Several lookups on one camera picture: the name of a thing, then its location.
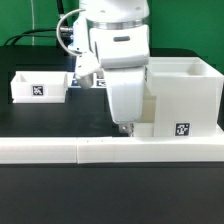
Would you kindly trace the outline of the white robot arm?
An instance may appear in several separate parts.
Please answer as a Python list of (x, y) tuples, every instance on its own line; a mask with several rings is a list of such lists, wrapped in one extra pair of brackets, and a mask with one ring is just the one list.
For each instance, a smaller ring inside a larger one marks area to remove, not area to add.
[(85, 89), (94, 75), (104, 79), (112, 120), (130, 134), (142, 115), (149, 62), (147, 0), (79, 0), (79, 8), (71, 46), (75, 79)]

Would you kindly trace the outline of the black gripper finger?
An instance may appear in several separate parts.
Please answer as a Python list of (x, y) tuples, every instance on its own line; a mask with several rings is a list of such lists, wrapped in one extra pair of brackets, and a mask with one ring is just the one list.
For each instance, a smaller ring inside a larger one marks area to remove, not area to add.
[(128, 127), (126, 124), (120, 124), (119, 125), (119, 131), (123, 134), (127, 134), (128, 133)]

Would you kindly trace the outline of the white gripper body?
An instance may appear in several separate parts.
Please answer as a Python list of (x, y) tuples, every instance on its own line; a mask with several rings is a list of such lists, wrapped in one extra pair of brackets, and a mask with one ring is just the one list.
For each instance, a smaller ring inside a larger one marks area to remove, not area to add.
[(107, 69), (106, 91), (112, 120), (135, 123), (142, 115), (145, 67)]

